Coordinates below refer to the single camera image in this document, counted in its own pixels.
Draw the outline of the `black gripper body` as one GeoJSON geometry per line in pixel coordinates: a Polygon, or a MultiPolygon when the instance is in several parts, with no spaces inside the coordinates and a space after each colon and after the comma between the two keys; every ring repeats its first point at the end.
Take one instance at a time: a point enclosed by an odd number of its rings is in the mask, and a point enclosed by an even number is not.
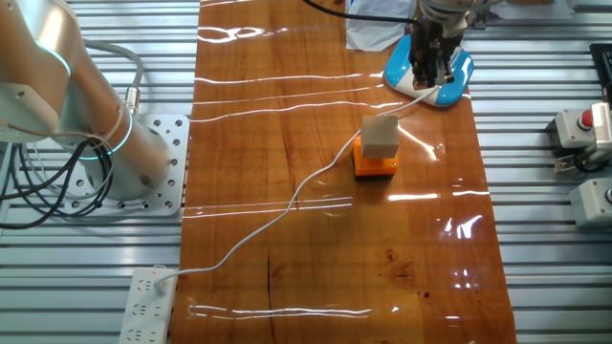
{"type": "Polygon", "coordinates": [[[420,25],[411,26],[411,63],[425,63],[440,57],[449,62],[456,48],[460,45],[460,35],[445,36],[440,23],[425,20],[420,25]]]}

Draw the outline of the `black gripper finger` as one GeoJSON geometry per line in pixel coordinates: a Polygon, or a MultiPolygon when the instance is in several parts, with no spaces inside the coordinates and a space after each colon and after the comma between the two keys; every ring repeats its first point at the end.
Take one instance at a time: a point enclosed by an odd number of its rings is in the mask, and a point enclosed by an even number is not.
{"type": "Polygon", "coordinates": [[[415,90],[420,91],[433,86],[433,81],[430,77],[429,64],[426,61],[415,60],[412,64],[412,72],[412,85],[415,90]]]}
{"type": "Polygon", "coordinates": [[[450,61],[445,57],[437,57],[435,61],[435,85],[445,85],[454,81],[454,75],[450,61]]]}

